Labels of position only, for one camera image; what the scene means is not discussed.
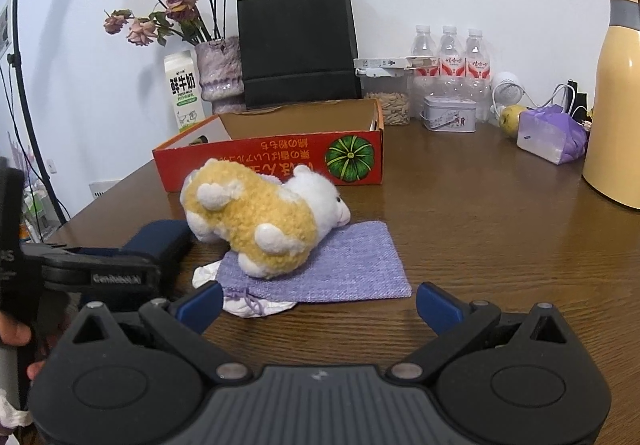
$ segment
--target wood grain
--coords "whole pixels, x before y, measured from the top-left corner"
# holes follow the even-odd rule
[[[415,288],[436,282],[505,311],[560,307],[604,372],[613,405],[598,443],[640,435],[640,214],[593,191],[582,162],[556,167],[491,126],[385,130],[384,184],[341,192],[353,221],[385,220]],[[73,245],[121,245],[144,224],[183,216],[153,162],[98,198],[58,234]],[[223,245],[196,245],[178,290]],[[267,319],[223,314],[206,336],[254,368],[373,362],[387,367],[433,337],[415,299],[299,305]]]

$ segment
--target black paper bag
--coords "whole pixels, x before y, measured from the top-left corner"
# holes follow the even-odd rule
[[[241,0],[238,23],[249,109],[362,96],[351,0]]]

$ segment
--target yellow and white plush toy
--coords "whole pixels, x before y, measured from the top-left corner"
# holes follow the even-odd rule
[[[187,178],[180,203],[200,241],[228,241],[240,268],[264,279],[298,268],[351,219],[336,187],[305,165],[282,184],[236,162],[209,160]]]

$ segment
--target yellow fuzzy body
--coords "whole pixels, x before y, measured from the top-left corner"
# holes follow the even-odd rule
[[[219,211],[207,210],[198,201],[200,185],[228,186],[235,181],[242,184],[238,198]],[[316,221],[308,204],[298,196],[293,196],[293,200],[282,196],[282,186],[265,180],[244,165],[210,160],[186,187],[184,208],[202,217],[212,232],[229,242],[232,250],[244,253],[257,265],[266,266],[272,275],[279,275],[305,263],[318,238]],[[254,236],[256,227],[262,223],[275,225],[287,237],[302,243],[304,250],[293,255],[265,253]]]

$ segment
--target red cardboard box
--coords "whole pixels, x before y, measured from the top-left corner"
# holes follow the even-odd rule
[[[375,99],[293,104],[214,115],[154,149],[167,192],[209,158],[286,180],[304,164],[337,185],[382,182],[382,110]]]

